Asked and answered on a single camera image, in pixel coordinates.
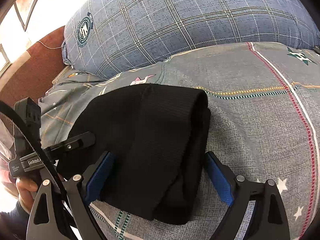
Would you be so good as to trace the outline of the dark blue sleeve forearm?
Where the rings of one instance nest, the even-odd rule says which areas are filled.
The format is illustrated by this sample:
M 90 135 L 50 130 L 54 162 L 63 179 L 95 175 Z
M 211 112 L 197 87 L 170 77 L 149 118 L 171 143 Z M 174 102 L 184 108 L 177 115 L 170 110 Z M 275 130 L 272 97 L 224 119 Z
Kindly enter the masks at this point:
M 17 201 L 10 212 L 1 212 L 1 239 L 26 239 L 29 213 Z

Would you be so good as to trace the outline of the person's left hand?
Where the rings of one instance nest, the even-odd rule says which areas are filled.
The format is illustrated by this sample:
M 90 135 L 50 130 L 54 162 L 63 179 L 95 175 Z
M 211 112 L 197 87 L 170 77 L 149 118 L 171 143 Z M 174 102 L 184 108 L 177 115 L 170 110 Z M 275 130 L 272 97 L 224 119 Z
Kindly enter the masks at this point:
M 16 187 L 21 207 L 30 214 L 34 204 L 32 193 L 37 193 L 38 185 L 30 178 L 21 177 L 16 179 Z

